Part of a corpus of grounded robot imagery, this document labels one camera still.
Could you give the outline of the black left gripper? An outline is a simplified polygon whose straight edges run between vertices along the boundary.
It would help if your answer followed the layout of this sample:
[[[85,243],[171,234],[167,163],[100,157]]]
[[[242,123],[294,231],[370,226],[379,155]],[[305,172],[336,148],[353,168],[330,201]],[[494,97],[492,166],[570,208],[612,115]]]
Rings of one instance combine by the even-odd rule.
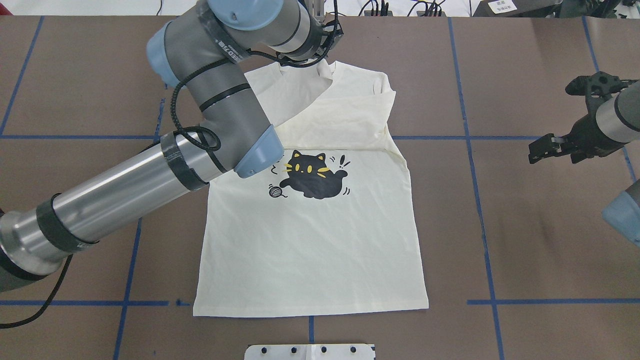
[[[344,36],[342,25],[338,16],[334,16],[329,22],[322,23],[318,28],[313,28],[310,41],[302,46],[302,50],[290,54],[278,53],[278,63],[285,67],[311,67],[319,64],[329,56],[340,39]]]

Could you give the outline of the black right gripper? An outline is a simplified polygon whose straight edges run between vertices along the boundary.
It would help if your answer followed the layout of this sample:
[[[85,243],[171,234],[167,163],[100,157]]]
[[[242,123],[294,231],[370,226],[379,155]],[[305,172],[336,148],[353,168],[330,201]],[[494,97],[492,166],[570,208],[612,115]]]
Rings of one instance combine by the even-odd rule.
[[[564,136],[545,134],[528,145],[531,165],[569,155],[577,164],[607,157],[639,138],[639,82],[605,71],[580,75],[567,84],[570,96],[584,96],[587,114]]]

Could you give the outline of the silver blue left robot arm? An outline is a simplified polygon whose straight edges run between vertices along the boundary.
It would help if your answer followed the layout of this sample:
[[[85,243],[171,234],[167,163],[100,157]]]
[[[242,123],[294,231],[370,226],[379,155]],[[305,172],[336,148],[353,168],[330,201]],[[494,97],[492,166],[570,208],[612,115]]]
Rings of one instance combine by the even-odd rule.
[[[175,130],[130,159],[1,216],[1,291],[51,275],[63,260],[222,174],[240,178],[278,162],[284,148],[239,64],[252,56],[306,68],[343,36],[298,0],[199,0],[146,46],[151,68],[173,88]]]

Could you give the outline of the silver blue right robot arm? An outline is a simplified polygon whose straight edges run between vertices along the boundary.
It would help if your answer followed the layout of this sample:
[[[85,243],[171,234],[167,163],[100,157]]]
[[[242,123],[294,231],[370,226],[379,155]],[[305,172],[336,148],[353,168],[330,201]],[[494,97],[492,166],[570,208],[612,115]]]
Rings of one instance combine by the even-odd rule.
[[[572,164],[590,158],[604,158],[622,150],[640,137],[640,84],[637,79],[621,79],[605,71],[580,75],[567,84],[570,96],[583,96],[587,114],[564,136],[553,133],[539,137],[528,146],[528,161],[569,156]],[[640,241],[640,196],[636,180],[601,212],[608,225],[629,242]]]

